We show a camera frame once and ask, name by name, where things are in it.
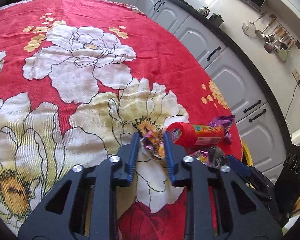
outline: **red tube container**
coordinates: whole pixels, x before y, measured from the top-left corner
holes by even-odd
[[[224,136],[221,126],[210,127],[186,122],[175,122],[168,126],[173,143],[183,147],[216,145]]]

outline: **wall socket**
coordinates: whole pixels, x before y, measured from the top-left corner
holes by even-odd
[[[292,71],[292,75],[294,76],[294,78],[296,79],[296,82],[298,83],[298,81],[300,80],[300,75],[296,68]]]

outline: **red floral tablecloth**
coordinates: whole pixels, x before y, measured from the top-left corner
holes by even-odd
[[[190,52],[138,9],[102,0],[25,0],[0,8],[0,217],[15,233],[75,164],[94,166],[173,122],[231,114]],[[235,124],[232,144],[242,156]],[[140,151],[117,192],[123,239],[182,240],[186,195],[164,160]]]

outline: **metal bolt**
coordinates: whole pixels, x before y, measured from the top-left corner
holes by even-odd
[[[81,165],[75,165],[72,167],[72,171],[74,172],[80,172],[83,170],[83,167]]]
[[[223,171],[223,172],[229,172],[231,169],[230,169],[230,167],[227,166],[227,165],[222,165],[222,166],[220,167],[220,170]]]
[[[191,157],[191,156],[184,156],[184,157],[183,157],[183,161],[184,161],[185,163],[191,163],[191,162],[194,161],[194,159],[193,159],[193,157]]]
[[[112,163],[117,163],[118,161],[120,161],[120,157],[119,156],[111,156],[109,158],[109,161],[111,161]]]

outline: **cabinet handle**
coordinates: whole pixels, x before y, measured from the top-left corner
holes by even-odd
[[[155,3],[155,5],[153,6],[153,10],[154,10],[154,11],[155,11],[155,7],[156,7],[157,3],[159,3],[159,2],[161,2],[161,0],[157,1],[157,2]]]
[[[161,6],[162,4],[165,4],[165,2],[160,3],[160,5],[159,5],[158,8],[157,8],[157,12],[159,12],[159,8],[160,8],[160,6]]]
[[[255,117],[250,118],[249,122],[252,122],[253,120],[256,120],[257,118],[259,118],[260,116],[262,116],[265,112],[267,111],[267,109],[263,109],[262,112],[260,114],[257,114]]]
[[[250,106],[249,108],[247,109],[244,109],[244,113],[248,112],[249,110],[251,110],[252,108],[255,108],[257,105],[261,104],[261,100],[258,100],[257,103],[255,103],[254,105]]]
[[[207,58],[207,61],[210,61],[210,57],[217,51],[217,50],[221,50],[221,47],[217,47],[216,49],[214,49],[213,52],[211,52],[211,54],[209,55],[209,57]]]

